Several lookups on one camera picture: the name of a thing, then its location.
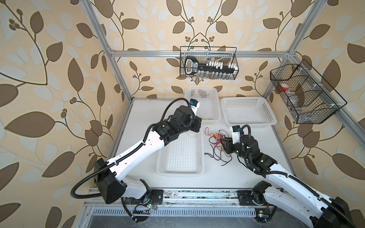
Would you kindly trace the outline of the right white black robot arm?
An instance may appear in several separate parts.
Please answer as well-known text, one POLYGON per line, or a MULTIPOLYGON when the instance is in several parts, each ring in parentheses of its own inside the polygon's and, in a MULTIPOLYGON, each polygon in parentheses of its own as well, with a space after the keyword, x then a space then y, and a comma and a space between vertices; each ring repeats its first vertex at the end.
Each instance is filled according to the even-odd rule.
POLYGON ((331 198, 292 175, 275 159, 262 153, 249 125, 230 127, 232 136, 220 143, 227 154, 235 154, 251 172, 262 176, 252 188, 256 205, 268 203, 299 219, 310 228, 354 228, 348 204, 331 198))

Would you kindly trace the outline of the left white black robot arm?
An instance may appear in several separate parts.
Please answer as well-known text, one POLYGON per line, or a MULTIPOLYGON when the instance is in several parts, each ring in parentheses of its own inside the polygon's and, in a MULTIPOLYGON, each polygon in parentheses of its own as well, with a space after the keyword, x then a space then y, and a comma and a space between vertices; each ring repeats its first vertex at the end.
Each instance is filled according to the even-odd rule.
POLYGON ((145 180, 127 179, 128 173, 141 161, 154 152, 164 148, 179 135, 188 131, 199 132, 202 119, 197 115, 200 103, 196 99, 187 100, 186 105, 178 107, 173 115, 166 117, 166 111, 159 122, 151 124, 143 139, 135 145, 107 161, 99 159, 95 163, 94 172, 80 180, 70 191, 75 199, 90 199, 102 197, 106 204, 111 204, 124 198, 134 198, 138 201, 149 198, 151 189, 145 180), (99 192, 81 195, 77 189, 93 179, 99 192))

